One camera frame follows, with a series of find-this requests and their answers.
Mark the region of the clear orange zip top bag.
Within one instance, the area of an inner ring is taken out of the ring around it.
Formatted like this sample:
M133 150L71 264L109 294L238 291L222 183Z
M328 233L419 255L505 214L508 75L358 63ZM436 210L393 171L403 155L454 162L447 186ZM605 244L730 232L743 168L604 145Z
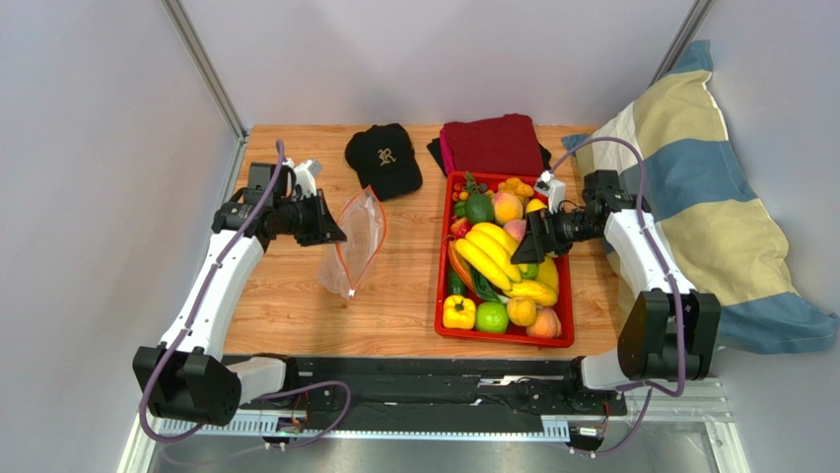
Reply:
M387 235L386 212L371 186L348 200L337 224L347 239L326 246L315 278L330 293L352 300Z

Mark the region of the yellow banana bunch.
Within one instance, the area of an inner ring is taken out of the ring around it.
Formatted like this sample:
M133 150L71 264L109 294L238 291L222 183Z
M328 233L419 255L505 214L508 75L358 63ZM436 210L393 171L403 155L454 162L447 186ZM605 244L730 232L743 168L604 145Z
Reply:
M525 279L524 271L511 262L516 243L501 227L478 223L455 241L455 252L490 284L507 292Z

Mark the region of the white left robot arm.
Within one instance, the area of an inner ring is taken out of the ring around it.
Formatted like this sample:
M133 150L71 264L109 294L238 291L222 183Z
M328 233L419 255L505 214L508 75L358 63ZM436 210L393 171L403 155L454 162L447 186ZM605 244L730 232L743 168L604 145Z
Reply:
M321 170L317 160L253 164L246 186L215 212L207 255L184 306L157 346L141 347L133 358L143 414L225 426L240 406L283 388L287 357L226 365L223 345L245 283L273 240L290 236L302 247L345 241L315 183Z

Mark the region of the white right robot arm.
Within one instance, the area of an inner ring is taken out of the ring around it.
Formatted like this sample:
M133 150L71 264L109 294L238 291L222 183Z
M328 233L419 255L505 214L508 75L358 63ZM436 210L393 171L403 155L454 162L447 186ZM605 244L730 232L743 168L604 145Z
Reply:
M565 255L579 241L603 238L619 256L635 297L615 349L574 361L569 384L577 395L652 387L680 396L688 382L708 375L721 305L699 292L677 268L655 229L641 193L625 191L614 170L585 178L582 207L562 207L565 185L545 171L534 185L548 199L527 213L525 234L511 258L541 263Z

